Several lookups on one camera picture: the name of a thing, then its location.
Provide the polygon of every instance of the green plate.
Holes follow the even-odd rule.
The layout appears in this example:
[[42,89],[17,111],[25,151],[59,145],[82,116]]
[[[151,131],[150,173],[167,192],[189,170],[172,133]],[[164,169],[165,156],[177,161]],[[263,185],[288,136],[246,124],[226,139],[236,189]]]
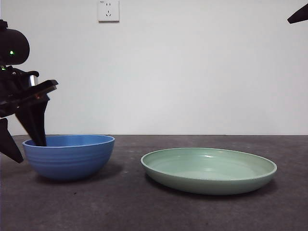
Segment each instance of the green plate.
[[267,184],[277,166],[261,156],[224,149],[173,148],[141,158],[146,173],[170,188],[198,194],[246,193]]

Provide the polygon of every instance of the plate rim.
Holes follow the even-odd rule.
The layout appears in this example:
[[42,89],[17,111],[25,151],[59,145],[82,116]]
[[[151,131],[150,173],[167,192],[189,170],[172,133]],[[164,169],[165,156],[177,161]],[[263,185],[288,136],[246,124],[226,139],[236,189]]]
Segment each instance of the plate rim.
[[[236,153],[242,153],[242,154],[247,154],[247,155],[252,155],[252,156],[256,156],[258,158],[261,158],[261,159],[264,159],[270,163],[273,164],[274,166],[274,170],[269,172],[269,173],[266,173],[266,174],[262,174],[262,175],[259,175],[257,177],[250,177],[250,178],[240,178],[240,179],[230,179],[230,180],[218,180],[218,179],[207,179],[207,178],[191,178],[191,177],[184,177],[184,176],[178,176],[178,175],[175,175],[175,174],[170,174],[170,173],[166,173],[166,172],[163,172],[163,171],[159,171],[157,169],[154,169],[152,167],[149,167],[148,165],[145,164],[145,162],[143,161],[144,158],[148,155],[151,155],[153,153],[157,153],[157,152],[161,152],[161,151],[166,151],[166,150],[174,150],[174,149],[211,149],[211,150],[221,150],[221,151],[231,151],[231,152],[236,152]],[[164,175],[168,175],[168,176],[173,176],[173,177],[177,177],[177,178],[183,178],[183,179],[188,179],[188,180],[201,180],[201,181],[243,181],[243,180],[257,180],[257,179],[260,179],[260,178],[264,178],[264,177],[268,177],[268,176],[271,176],[273,174],[275,174],[275,172],[277,171],[277,165],[265,158],[265,157],[262,157],[262,156],[259,156],[259,155],[255,155],[255,154],[251,154],[251,153],[245,153],[245,152],[241,152],[241,151],[235,151],[235,150],[229,150],[229,149],[220,149],[220,148],[204,148],[204,147],[184,147],[184,148],[166,148],[166,149],[161,149],[161,150],[156,150],[156,151],[153,151],[153,152],[150,152],[150,153],[147,153],[145,154],[144,156],[141,157],[140,159],[141,161],[141,164],[145,167],[145,168],[148,168],[154,172],[158,172],[158,173],[161,173],[161,174],[164,174]]]

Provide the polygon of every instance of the bowl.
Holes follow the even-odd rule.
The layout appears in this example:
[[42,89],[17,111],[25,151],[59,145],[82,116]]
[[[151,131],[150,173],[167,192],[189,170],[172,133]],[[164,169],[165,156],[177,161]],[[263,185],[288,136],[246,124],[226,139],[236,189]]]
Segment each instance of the bowl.
[[277,166],[261,156],[211,148],[174,148],[141,158],[146,173],[173,189],[209,195],[254,191],[266,185]]
[[104,135],[46,137],[47,146],[23,142],[26,158],[41,176],[53,180],[78,180],[100,170],[109,160],[115,139]]

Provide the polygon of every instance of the bowl rim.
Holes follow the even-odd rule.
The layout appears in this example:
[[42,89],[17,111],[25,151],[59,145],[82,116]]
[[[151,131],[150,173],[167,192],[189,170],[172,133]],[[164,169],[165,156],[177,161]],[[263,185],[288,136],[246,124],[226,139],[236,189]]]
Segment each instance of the bowl rim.
[[[268,162],[270,162],[271,164],[273,164],[274,166],[274,169],[269,172],[269,173],[266,173],[266,174],[262,174],[262,175],[258,175],[256,177],[250,177],[250,178],[236,178],[236,179],[230,179],[230,180],[220,180],[220,179],[211,179],[211,178],[192,178],[192,177],[184,177],[184,176],[178,176],[176,174],[170,174],[170,173],[167,173],[165,171],[159,171],[157,169],[154,169],[152,167],[149,167],[147,164],[145,164],[145,162],[143,161],[144,158],[146,158],[148,155],[151,155],[151,154],[154,154],[154,153],[157,153],[157,152],[161,152],[161,151],[166,151],[166,150],[174,150],[174,149],[208,149],[208,150],[220,150],[220,151],[231,151],[231,152],[235,152],[235,153],[242,153],[242,154],[247,154],[247,155],[251,155],[251,156],[255,156],[255,157],[258,157],[258,158],[261,158],[261,159],[264,159]],[[145,168],[148,168],[154,172],[158,172],[158,173],[161,173],[161,174],[165,174],[165,175],[168,175],[168,176],[173,176],[173,177],[177,177],[177,178],[182,178],[182,179],[188,179],[188,180],[207,180],[207,181],[241,181],[241,180],[257,180],[259,178],[263,178],[263,177],[267,177],[267,176],[271,176],[273,175],[276,171],[277,171],[277,165],[267,159],[267,158],[264,158],[262,156],[259,156],[259,155],[255,155],[255,154],[251,154],[251,153],[245,153],[245,152],[240,152],[240,151],[234,151],[234,150],[229,150],[229,149],[220,149],[220,148],[198,148],[198,147],[185,147],[185,148],[167,148],[167,149],[161,149],[161,150],[157,150],[157,151],[154,151],[154,152],[150,152],[150,153],[147,153],[145,154],[141,159],[141,164],[145,167]]]
[[26,140],[23,142],[23,146],[27,147],[34,147],[34,148],[76,148],[76,147],[91,147],[95,145],[100,145],[100,144],[105,144],[105,143],[111,143],[115,141],[115,138],[112,136],[107,136],[107,135],[96,135],[96,134],[77,134],[77,135],[47,135],[47,138],[49,137],[68,137],[68,136],[101,136],[101,137],[109,137],[112,138],[110,141],[106,142],[100,142],[100,143],[93,143],[93,144],[86,144],[86,145],[72,145],[72,146],[35,146],[35,145],[30,145],[27,144],[26,142],[31,141],[32,139]]

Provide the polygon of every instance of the robotic arm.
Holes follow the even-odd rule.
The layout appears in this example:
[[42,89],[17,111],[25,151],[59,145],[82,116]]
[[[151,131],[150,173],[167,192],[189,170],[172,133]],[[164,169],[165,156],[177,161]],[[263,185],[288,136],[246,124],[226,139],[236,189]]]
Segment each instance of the robotic arm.
[[56,80],[36,85],[37,71],[24,72],[7,65],[22,64],[30,53],[26,37],[7,28],[0,20],[0,152],[21,163],[22,155],[8,132],[8,120],[15,114],[37,146],[46,146],[44,113],[47,93],[56,89]]

